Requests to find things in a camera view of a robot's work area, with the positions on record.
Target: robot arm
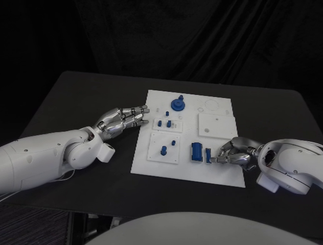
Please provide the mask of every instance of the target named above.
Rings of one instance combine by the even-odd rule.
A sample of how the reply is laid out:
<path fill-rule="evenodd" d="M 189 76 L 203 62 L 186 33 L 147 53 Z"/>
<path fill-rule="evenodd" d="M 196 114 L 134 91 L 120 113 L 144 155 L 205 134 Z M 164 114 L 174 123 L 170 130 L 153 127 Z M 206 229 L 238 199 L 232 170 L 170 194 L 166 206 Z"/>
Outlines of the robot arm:
<path fill-rule="evenodd" d="M 281 186 L 293 193 L 305 194 L 314 183 L 323 189 L 323 150 L 320 145 L 294 139 L 259 144 L 235 137 L 220 148 L 212 162 L 238 164 L 246 171 L 256 165 L 261 175 L 256 183 L 275 192 Z"/>
<path fill-rule="evenodd" d="M 108 162 L 114 148 L 104 143 L 130 127 L 147 124 L 147 106 L 112 109 L 95 125 L 79 130 L 22 138 L 0 147 L 0 194 L 30 189 L 68 171 Z"/>

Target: dark background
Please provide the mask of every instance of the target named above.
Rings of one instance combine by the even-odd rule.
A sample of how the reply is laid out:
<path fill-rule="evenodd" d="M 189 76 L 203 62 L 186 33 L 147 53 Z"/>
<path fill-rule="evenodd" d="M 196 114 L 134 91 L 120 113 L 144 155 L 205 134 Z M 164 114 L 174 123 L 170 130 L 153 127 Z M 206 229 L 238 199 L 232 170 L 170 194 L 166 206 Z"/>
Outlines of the dark background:
<path fill-rule="evenodd" d="M 294 89 L 323 131 L 323 0 L 0 1 L 0 146 L 66 70 Z"/>

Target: black table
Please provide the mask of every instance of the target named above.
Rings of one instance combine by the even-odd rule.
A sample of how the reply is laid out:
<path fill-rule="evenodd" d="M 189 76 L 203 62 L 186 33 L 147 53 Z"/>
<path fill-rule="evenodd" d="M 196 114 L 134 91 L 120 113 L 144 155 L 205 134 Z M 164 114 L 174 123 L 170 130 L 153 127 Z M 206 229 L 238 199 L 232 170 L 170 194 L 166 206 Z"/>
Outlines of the black table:
<path fill-rule="evenodd" d="M 110 109 L 143 105 L 148 89 L 231 98 L 239 136 L 262 143 L 293 138 L 323 144 L 313 115 L 295 91 L 79 72 L 61 75 L 22 137 L 92 126 Z M 108 163 L 97 160 L 68 181 L 17 193 L 6 203 L 121 217 L 210 212 L 323 238 L 323 190 L 317 186 L 307 195 L 282 188 L 271 193 L 255 183 L 258 169 L 244 173 L 246 188 L 134 175 L 130 171 L 138 131 L 128 129 L 108 141 L 115 148 Z"/>

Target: hole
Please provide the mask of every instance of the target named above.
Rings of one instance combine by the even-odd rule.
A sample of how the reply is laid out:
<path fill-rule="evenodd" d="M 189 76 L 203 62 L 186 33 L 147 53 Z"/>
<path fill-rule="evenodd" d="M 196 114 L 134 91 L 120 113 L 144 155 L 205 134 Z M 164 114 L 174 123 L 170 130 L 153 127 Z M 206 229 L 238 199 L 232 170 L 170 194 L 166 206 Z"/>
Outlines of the hole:
<path fill-rule="evenodd" d="M 267 166 L 271 165 L 271 163 L 274 161 L 274 158 L 275 158 L 275 152 L 272 150 L 269 150 L 267 152 L 267 155 L 265 155 L 265 164 L 267 164 Z"/>

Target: robotic hand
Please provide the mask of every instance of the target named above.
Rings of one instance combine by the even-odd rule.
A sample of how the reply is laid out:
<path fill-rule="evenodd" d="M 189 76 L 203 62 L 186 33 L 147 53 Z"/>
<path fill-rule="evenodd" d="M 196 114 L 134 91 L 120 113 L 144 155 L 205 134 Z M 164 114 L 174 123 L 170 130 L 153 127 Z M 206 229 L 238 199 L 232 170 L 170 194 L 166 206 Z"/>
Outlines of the robotic hand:
<path fill-rule="evenodd" d="M 274 193 L 281 186 L 293 193 L 305 194 L 313 183 L 323 189 L 323 145 L 317 143 L 282 139 L 261 144 L 235 137 L 210 162 L 236 164 L 245 171 L 258 165 L 256 183 Z"/>
<path fill-rule="evenodd" d="M 30 189 L 91 165 L 108 162 L 114 148 L 104 143 L 125 128 L 147 124 L 147 106 L 112 109 L 95 125 L 22 138 L 0 147 L 0 194 Z"/>

